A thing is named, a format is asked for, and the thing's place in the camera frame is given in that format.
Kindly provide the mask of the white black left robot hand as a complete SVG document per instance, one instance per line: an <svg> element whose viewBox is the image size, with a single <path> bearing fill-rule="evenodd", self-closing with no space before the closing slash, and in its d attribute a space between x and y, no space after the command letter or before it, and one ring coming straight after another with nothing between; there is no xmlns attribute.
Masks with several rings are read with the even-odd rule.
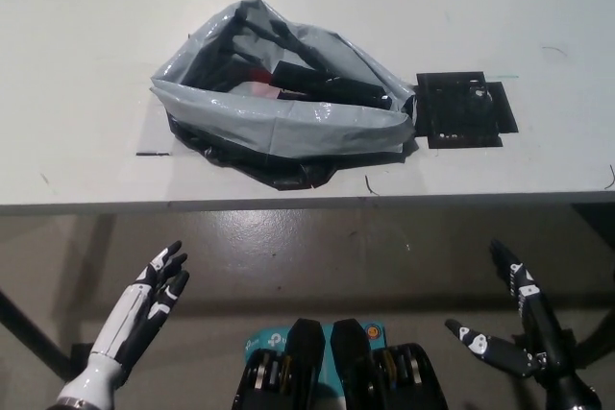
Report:
<svg viewBox="0 0 615 410"><path fill-rule="evenodd" d="M91 354L105 356L124 375L158 335L189 279L187 255L176 241L159 252L126 287L94 342Z"/></svg>

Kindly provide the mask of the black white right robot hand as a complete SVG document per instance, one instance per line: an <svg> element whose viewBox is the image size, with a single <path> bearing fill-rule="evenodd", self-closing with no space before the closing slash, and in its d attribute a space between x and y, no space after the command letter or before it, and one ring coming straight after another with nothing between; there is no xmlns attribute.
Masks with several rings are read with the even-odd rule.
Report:
<svg viewBox="0 0 615 410"><path fill-rule="evenodd" d="M477 359L517 377L556 377L574 373L572 353L551 304L528 267L501 241L493 240L489 251L498 277L516 301L524 334L522 343L479 332L449 319L446 328Z"/></svg>

